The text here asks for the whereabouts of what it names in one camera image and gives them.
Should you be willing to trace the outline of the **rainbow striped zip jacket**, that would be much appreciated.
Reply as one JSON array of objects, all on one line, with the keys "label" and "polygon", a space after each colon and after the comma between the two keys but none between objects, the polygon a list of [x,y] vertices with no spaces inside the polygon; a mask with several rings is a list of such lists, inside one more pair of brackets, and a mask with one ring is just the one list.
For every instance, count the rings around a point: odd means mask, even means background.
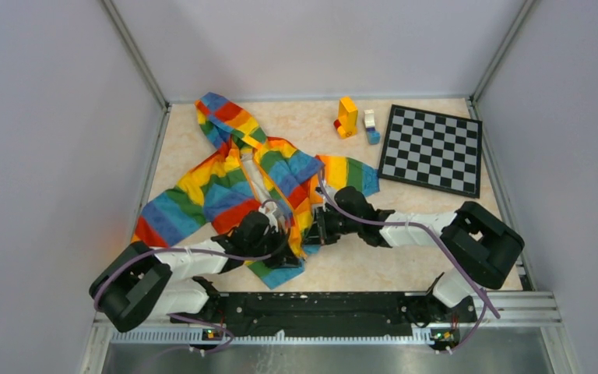
[{"label": "rainbow striped zip jacket", "polygon": [[350,157],[312,156],[284,138],[267,136],[249,112],[217,93],[203,95],[195,109],[215,152],[143,207],[135,242],[173,247],[205,224],[225,234],[274,199],[290,215],[290,252],[303,260],[312,207],[322,201],[315,191],[319,171],[336,190],[353,187],[364,196],[379,190],[375,168]]}]

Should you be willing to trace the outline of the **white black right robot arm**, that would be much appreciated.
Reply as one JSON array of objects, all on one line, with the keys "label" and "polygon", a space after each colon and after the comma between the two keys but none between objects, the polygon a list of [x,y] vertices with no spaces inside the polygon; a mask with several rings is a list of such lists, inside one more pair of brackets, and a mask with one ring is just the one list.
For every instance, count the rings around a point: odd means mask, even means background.
[{"label": "white black right robot arm", "polygon": [[453,213],[403,213],[376,209],[353,187],[318,187],[321,203],[304,241],[329,245],[343,235],[357,235],[371,247],[435,246],[452,264],[428,289],[425,309],[446,321],[466,297],[476,295],[499,317],[487,291],[498,290],[525,248],[520,234],[489,210],[466,201]]}]

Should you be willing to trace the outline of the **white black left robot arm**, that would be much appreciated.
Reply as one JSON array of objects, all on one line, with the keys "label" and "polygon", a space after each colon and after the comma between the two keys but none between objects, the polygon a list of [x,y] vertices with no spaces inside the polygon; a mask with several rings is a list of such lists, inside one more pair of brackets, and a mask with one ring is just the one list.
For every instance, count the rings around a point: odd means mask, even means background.
[{"label": "white black left robot arm", "polygon": [[173,313],[209,322],[217,315],[219,302],[199,283],[199,276],[290,254],[285,221],[274,213],[254,210],[227,233],[195,245],[163,248],[131,243],[90,285],[89,294],[93,307],[119,332]]}]

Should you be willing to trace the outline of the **orange yellow block toy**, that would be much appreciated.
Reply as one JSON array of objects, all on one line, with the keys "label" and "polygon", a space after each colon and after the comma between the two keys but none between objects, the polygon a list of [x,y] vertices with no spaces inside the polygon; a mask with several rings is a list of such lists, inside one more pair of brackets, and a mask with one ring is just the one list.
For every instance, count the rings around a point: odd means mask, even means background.
[{"label": "orange yellow block toy", "polygon": [[334,127],[341,139],[346,139],[357,134],[358,109],[350,97],[339,100],[338,115]]}]

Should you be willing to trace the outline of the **white blue block toy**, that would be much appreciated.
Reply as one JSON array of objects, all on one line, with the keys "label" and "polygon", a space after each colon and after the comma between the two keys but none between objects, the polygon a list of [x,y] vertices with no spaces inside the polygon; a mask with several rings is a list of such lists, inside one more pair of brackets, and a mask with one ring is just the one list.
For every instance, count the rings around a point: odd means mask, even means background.
[{"label": "white blue block toy", "polygon": [[381,135],[376,128],[375,111],[373,109],[367,109],[364,111],[364,129],[368,140],[371,145],[376,145],[380,142]]}]

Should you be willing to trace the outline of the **black white checkerboard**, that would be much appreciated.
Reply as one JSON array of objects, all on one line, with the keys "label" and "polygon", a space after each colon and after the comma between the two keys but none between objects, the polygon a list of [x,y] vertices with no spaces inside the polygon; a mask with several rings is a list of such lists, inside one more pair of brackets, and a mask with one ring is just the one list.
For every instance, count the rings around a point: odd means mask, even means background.
[{"label": "black white checkerboard", "polygon": [[394,104],[378,177],[478,199],[483,122]]}]

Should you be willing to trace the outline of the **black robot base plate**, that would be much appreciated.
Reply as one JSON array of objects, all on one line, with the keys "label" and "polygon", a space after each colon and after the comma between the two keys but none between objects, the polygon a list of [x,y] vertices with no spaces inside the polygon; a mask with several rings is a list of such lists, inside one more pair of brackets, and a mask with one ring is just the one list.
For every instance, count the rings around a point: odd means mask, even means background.
[{"label": "black robot base plate", "polygon": [[423,292],[231,292],[214,295],[193,319],[236,337],[400,337],[473,323],[477,312],[471,297],[449,308]]}]

